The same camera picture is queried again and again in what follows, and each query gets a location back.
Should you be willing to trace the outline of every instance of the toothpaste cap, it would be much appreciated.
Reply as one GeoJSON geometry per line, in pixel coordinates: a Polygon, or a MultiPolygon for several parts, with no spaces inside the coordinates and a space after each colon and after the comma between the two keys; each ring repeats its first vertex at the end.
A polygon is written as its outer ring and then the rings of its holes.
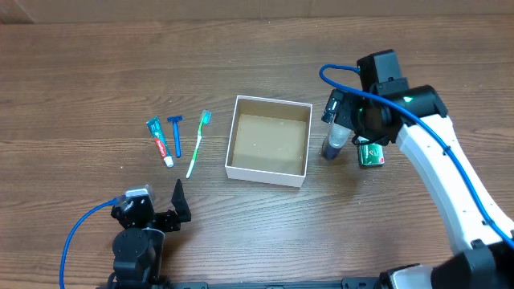
{"type": "Polygon", "coordinates": [[[168,168],[173,168],[173,160],[171,159],[170,156],[167,156],[164,158],[164,163],[166,164],[166,166],[168,168]]]}

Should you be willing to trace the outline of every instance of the toothpaste tube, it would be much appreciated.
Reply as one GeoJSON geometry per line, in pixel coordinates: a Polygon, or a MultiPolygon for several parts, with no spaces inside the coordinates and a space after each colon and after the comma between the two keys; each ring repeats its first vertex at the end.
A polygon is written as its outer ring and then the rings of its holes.
{"type": "Polygon", "coordinates": [[[161,123],[159,122],[158,117],[154,117],[151,120],[146,122],[150,132],[152,133],[152,137],[155,140],[155,144],[159,149],[159,153],[161,154],[162,160],[168,168],[173,167],[173,160],[171,159],[171,153],[169,152],[168,145],[166,144],[166,139],[164,138],[164,134],[162,133],[161,123]]]}

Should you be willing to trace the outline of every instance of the toothbrush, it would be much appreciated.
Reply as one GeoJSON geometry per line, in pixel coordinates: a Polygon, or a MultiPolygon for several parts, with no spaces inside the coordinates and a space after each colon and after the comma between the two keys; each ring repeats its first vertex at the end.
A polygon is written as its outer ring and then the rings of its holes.
{"type": "Polygon", "coordinates": [[[197,138],[196,138],[196,146],[194,147],[193,157],[191,158],[190,167],[187,169],[186,178],[191,177],[191,173],[193,172],[194,163],[196,162],[196,155],[198,153],[198,147],[200,147],[200,141],[202,140],[202,126],[204,124],[210,123],[210,117],[212,113],[206,109],[203,110],[202,115],[200,116],[200,126],[198,126],[197,138]]]}

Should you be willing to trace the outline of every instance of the table surface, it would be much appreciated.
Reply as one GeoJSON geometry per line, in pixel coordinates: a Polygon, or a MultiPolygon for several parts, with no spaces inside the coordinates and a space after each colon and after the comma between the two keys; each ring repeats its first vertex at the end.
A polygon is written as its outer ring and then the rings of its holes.
{"type": "MultiPolygon", "coordinates": [[[[514,216],[514,16],[308,18],[0,26],[0,287],[55,288],[64,241],[93,206],[149,183],[170,207],[178,178],[193,215],[167,235],[174,282],[377,276],[451,252],[438,211],[396,145],[359,169],[347,144],[320,158],[325,63],[393,48],[411,86],[431,84],[489,193],[514,216]],[[301,189],[229,180],[235,97],[313,104],[301,189]],[[212,111],[193,176],[202,109],[212,111]],[[145,122],[183,115],[183,157],[166,169],[145,122]]],[[[351,73],[330,76],[356,88],[351,73]]],[[[172,126],[164,124],[173,151],[172,126]]],[[[104,284],[120,225],[102,210],[77,231],[68,288],[104,284]]]]}

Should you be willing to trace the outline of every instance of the cardboard box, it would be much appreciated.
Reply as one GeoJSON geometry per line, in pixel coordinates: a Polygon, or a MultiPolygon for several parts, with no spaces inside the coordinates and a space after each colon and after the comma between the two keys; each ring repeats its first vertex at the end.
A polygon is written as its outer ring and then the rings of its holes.
{"type": "Polygon", "coordinates": [[[301,187],[312,104],[238,96],[225,170],[229,178],[301,187]]]}

